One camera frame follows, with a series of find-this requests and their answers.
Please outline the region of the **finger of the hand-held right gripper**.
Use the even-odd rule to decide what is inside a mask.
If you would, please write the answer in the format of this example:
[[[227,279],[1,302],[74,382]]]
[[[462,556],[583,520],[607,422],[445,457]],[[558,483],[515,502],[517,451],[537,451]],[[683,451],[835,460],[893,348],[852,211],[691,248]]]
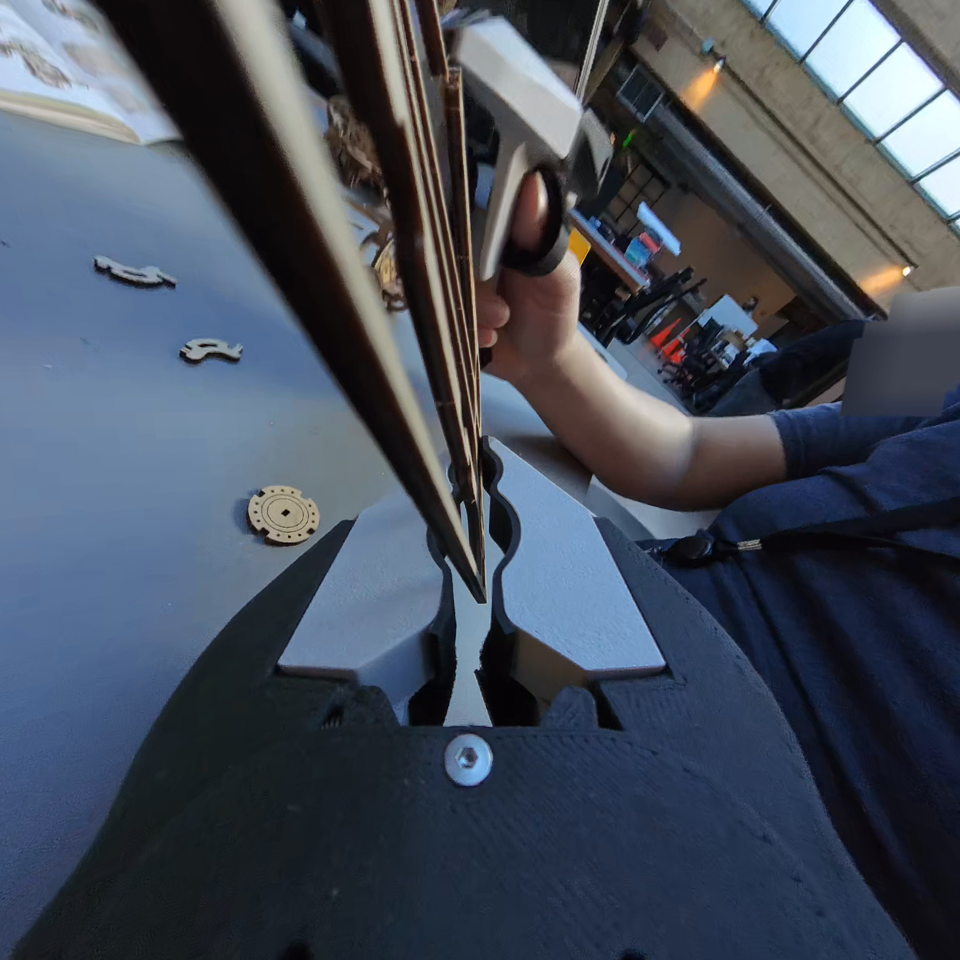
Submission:
[[[459,21],[452,59],[470,96],[490,115],[502,151],[519,146],[531,154],[570,154],[581,103],[509,20]]]

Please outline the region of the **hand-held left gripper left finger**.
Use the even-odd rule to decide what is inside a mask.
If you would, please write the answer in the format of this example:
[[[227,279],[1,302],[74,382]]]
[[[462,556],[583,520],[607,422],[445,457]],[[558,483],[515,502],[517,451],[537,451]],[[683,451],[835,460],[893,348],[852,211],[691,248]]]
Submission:
[[[453,579],[398,491],[353,522],[277,662],[382,690],[401,721],[443,721],[455,678]]]

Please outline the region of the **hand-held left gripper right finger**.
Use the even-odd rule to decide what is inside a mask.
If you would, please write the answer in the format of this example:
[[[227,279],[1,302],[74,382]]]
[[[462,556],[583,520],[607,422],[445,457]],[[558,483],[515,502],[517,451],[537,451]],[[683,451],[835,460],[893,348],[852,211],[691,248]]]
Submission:
[[[663,674],[667,664],[594,514],[486,438],[493,571],[486,635],[492,721],[538,721],[565,689]]]

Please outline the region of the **laser-cut wooden parts sheet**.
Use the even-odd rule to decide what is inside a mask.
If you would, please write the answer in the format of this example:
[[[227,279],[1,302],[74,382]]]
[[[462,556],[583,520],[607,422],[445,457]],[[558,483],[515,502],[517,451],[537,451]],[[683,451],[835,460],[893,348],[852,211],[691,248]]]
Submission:
[[[410,379],[361,257],[274,2],[97,2],[413,499],[487,599],[476,442],[439,361],[435,414]]]

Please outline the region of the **person's right forearm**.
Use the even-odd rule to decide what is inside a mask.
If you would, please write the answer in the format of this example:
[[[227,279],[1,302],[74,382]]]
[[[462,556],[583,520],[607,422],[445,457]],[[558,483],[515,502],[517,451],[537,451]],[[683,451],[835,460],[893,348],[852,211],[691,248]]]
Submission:
[[[618,378],[581,334],[513,382],[563,447],[621,497],[718,510],[786,480],[769,415],[689,416]]]

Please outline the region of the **partly built wooden model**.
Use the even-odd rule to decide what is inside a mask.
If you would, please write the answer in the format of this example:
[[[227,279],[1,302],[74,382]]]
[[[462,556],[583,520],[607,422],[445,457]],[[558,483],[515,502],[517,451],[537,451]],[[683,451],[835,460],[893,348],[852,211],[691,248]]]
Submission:
[[[372,271],[383,306],[391,314],[407,308],[397,254],[394,221],[373,135],[354,112],[349,99],[336,94],[326,102],[325,138],[347,189],[346,200],[373,223],[359,243],[361,252],[373,250]]]

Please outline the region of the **person's right hand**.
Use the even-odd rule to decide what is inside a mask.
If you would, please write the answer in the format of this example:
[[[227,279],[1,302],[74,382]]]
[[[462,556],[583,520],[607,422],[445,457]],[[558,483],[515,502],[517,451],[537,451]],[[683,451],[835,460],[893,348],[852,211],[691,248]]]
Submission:
[[[478,344],[485,372],[524,390],[551,376],[577,334],[580,263],[569,242],[554,270],[528,275],[501,267],[479,281],[475,306]]]

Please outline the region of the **round wooden gear disc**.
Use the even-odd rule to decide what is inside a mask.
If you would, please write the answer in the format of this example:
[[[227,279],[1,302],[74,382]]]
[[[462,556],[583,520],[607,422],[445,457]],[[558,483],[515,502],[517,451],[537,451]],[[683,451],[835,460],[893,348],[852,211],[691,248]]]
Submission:
[[[295,546],[320,528],[316,503],[294,486],[262,486],[246,506],[250,529],[272,546]]]

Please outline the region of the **person's navy shirt torso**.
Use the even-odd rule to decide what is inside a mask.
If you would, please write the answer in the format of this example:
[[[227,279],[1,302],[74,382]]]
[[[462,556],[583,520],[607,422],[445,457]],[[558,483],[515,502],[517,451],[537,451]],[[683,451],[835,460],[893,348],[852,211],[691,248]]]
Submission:
[[[958,498],[958,390],[927,418],[769,414],[786,481],[704,531],[747,542]],[[838,834],[921,958],[959,948],[958,524],[685,565],[642,542],[746,654],[793,728]]]

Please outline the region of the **open instruction booklet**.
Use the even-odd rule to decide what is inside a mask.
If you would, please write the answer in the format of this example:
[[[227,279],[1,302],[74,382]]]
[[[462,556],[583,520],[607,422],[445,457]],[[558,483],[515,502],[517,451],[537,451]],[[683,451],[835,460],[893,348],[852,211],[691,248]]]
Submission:
[[[1,110],[137,146],[183,139],[86,1],[1,3]]]

